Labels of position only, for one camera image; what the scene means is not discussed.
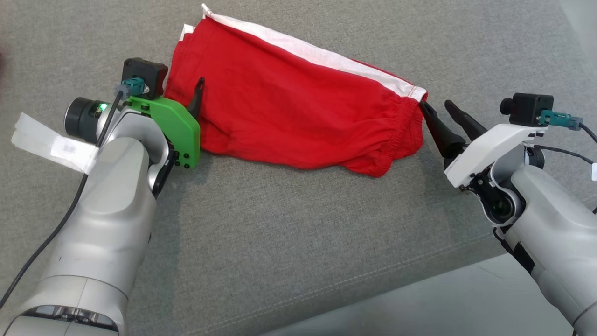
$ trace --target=black cable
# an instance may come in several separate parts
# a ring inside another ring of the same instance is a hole
[[[114,117],[114,113],[116,112],[116,108],[118,107],[118,103],[122,99],[122,95],[123,95],[122,91],[118,91],[118,94],[116,94],[116,99],[114,99],[114,102],[112,103],[112,106],[110,107],[110,112],[108,112],[108,117],[106,118],[106,123],[104,124],[104,127],[101,129],[100,136],[97,137],[97,146],[100,148],[104,142],[104,138],[106,137],[106,133],[108,132],[108,127],[110,125],[110,122],[112,122],[112,118]]]
[[[104,127],[101,129],[100,136],[97,138],[97,146],[98,147],[101,147],[101,145],[104,141],[104,138],[106,137],[106,133],[108,131],[108,126],[110,125],[110,122],[112,121],[112,118],[114,117],[114,113],[116,112],[116,107],[118,107],[118,103],[122,99],[122,95],[123,95],[122,91],[119,91],[118,94],[116,95],[116,99],[114,99],[114,103],[112,104],[112,107],[110,108],[110,112],[108,113],[108,116],[106,118],[106,123],[104,124]],[[58,226],[56,226],[54,231],[52,231],[52,233],[44,240],[44,242],[41,245],[39,245],[37,250],[35,250],[35,252],[29,257],[29,259],[27,260],[25,265],[23,265],[21,267],[21,270],[19,271],[17,276],[14,278],[13,282],[8,287],[6,293],[4,293],[4,296],[2,297],[2,300],[0,301],[0,309],[2,309],[4,307],[4,305],[8,301],[8,297],[13,293],[14,288],[17,286],[17,284],[19,283],[19,281],[21,280],[21,278],[23,277],[23,275],[25,274],[25,272],[27,271],[29,266],[31,266],[31,264],[33,264],[33,262],[38,257],[38,255],[40,255],[41,252],[52,242],[52,240],[58,235],[60,230],[62,230],[62,228],[64,227],[66,222],[69,220],[70,215],[73,213],[76,205],[79,203],[79,199],[81,198],[81,194],[83,193],[83,189],[85,188],[85,183],[87,182],[87,177],[88,177],[87,174],[83,175],[83,178],[81,179],[81,183],[79,184],[79,189],[77,190],[77,192],[75,194],[75,198],[73,199],[73,202],[70,204],[69,209],[64,214],[64,217],[62,217],[62,220],[60,221]]]
[[[587,134],[593,139],[593,141],[597,142],[597,135],[595,135],[595,133],[593,133],[593,131],[591,131],[587,125],[580,123],[578,124],[578,126],[583,129],[585,132],[587,132]]]
[[[545,149],[546,151],[560,152],[560,153],[572,155],[574,157],[578,157],[578,158],[583,159],[585,162],[588,162],[589,164],[593,164],[593,161],[591,159],[588,159],[587,157],[584,157],[584,156],[580,155],[579,153],[567,151],[566,149],[555,148],[555,147],[548,147],[548,146],[541,146],[541,145],[534,145],[533,148]]]

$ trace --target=connector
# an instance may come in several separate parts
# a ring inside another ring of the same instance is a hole
[[[126,100],[130,96],[139,96],[143,94],[144,89],[145,82],[141,78],[135,77],[124,80],[114,87],[114,95],[118,94],[119,91],[122,91],[122,100]]]
[[[578,131],[580,130],[580,123],[583,122],[583,119],[580,117],[573,117],[567,113],[544,109],[541,111],[541,119],[539,122],[550,126],[561,126],[566,127],[569,130]]]

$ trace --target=gray fabric surface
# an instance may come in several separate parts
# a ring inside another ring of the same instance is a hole
[[[234,1],[215,13],[260,23],[394,72],[487,127],[502,98],[553,94],[597,128],[597,81],[555,1]],[[10,144],[25,112],[62,131],[77,96],[110,100],[127,57],[170,63],[196,1],[3,1],[0,11],[0,289],[63,216],[80,175]],[[476,198],[451,188],[424,131],[413,157],[371,179],[203,154],[176,169],[130,300],[131,335],[256,335],[502,253]],[[543,143],[593,158],[585,134]],[[588,166],[547,153],[588,205]],[[9,301],[35,287],[47,252]]]

